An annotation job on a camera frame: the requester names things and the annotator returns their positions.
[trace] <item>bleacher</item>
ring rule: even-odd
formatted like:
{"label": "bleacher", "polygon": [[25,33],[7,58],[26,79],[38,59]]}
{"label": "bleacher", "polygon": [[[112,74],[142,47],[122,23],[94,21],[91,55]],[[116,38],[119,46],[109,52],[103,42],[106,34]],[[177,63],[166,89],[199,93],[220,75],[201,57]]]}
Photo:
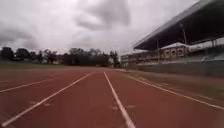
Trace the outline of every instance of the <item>bleacher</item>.
{"label": "bleacher", "polygon": [[154,60],[149,62],[141,62],[138,65],[157,65],[171,63],[187,63],[187,62],[208,62],[224,60],[224,46],[209,47],[207,49],[190,52],[186,57],[175,58],[169,60]]}

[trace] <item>red running track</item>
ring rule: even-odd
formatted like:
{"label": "red running track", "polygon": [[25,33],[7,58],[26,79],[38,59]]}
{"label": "red running track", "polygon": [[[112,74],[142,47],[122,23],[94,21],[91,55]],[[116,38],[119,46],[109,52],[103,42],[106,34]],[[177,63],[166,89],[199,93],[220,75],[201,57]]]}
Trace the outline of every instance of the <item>red running track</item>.
{"label": "red running track", "polygon": [[[59,75],[52,81],[0,93],[3,127],[224,127],[224,110],[143,84],[109,69],[77,68],[54,72]],[[24,79],[21,83],[32,80],[36,78],[30,76],[30,80]],[[19,84],[10,83],[10,87],[17,86]]]}

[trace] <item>cloudy sky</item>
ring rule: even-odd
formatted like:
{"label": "cloudy sky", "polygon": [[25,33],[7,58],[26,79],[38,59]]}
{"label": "cloudy sky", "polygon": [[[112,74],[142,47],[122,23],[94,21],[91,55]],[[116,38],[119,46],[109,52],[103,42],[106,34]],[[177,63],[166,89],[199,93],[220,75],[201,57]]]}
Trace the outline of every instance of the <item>cloudy sky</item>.
{"label": "cloudy sky", "polygon": [[198,0],[0,0],[0,47],[119,53]]}

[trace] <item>green tree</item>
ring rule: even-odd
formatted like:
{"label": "green tree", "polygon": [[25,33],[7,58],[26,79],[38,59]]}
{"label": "green tree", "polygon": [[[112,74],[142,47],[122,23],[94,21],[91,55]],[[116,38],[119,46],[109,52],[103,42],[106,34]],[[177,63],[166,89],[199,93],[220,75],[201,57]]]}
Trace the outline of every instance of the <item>green tree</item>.
{"label": "green tree", "polygon": [[13,60],[14,52],[10,47],[3,47],[1,51],[1,57],[3,60]]}
{"label": "green tree", "polygon": [[15,54],[16,57],[21,61],[24,61],[25,59],[30,59],[30,53],[25,48],[18,48]]}
{"label": "green tree", "polygon": [[30,52],[30,59],[32,61],[37,60],[37,54],[36,54],[36,52]]}
{"label": "green tree", "polygon": [[119,67],[120,62],[118,60],[118,54],[117,54],[117,52],[116,51],[110,51],[110,57],[113,60],[113,66],[114,66],[114,68]]}
{"label": "green tree", "polygon": [[39,63],[43,62],[43,52],[41,50],[38,52],[37,60]]}

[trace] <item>roof canopy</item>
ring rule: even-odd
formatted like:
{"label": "roof canopy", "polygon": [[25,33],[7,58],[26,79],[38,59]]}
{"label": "roof canopy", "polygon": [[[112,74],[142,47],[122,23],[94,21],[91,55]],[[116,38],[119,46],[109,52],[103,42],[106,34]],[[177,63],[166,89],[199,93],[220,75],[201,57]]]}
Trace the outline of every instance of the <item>roof canopy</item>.
{"label": "roof canopy", "polygon": [[224,0],[202,0],[139,41],[134,49],[155,50],[175,42],[201,43],[224,35]]}

